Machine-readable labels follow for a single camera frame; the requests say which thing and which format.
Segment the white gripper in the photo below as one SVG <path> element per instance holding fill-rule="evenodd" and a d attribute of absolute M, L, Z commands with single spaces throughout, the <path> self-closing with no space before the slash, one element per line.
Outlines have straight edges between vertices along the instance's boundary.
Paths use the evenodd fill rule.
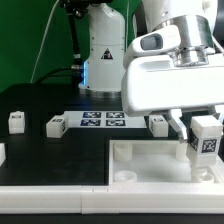
<path fill-rule="evenodd" d="M 130 117 L 167 112 L 180 143 L 188 141 L 180 109 L 209 108 L 224 123 L 224 56 L 210 55 L 209 64 L 175 67 L 168 55 L 141 57 L 128 66 L 122 80 L 122 107 Z"/>

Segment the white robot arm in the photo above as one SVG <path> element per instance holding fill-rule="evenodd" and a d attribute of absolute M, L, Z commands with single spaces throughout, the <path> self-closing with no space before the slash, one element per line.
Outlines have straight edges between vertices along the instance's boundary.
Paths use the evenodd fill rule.
<path fill-rule="evenodd" d="M 124 45 L 124 19 L 113 0 L 59 0 L 69 18 L 82 94 L 122 99 L 131 117 L 167 115 L 188 140 L 184 111 L 212 108 L 223 117 L 224 92 L 208 88 L 224 76 L 224 0 L 140 0 Z"/>

